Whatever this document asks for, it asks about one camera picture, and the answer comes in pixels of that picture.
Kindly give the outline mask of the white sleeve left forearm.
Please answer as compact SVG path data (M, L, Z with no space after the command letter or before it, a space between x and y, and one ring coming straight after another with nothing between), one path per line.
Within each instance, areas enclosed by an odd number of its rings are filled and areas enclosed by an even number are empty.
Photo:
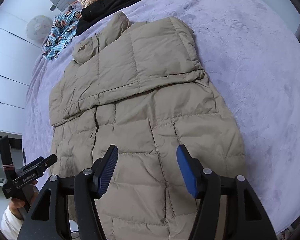
M1 221L1 231L3 235L7 239L16 240L18 238L23 222L23 220L15 217L15 215L11 213L9 207L7 207L2 215Z

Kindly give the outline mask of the left hand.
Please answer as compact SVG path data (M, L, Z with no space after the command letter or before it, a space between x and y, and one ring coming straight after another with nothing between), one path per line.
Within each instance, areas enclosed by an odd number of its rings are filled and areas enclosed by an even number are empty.
M32 198L30 200L30 204L32 205L33 202L36 200L37 196L38 196L38 189L36 187L36 184L38 183L37 180L34 180L32 182L33 184L33 195ZM20 210L24 207L25 202L17 199L17 198L12 198L11 201L8 204L8 208L11 211L11 213L18 218L19 220L24 220L22 214L20 213Z

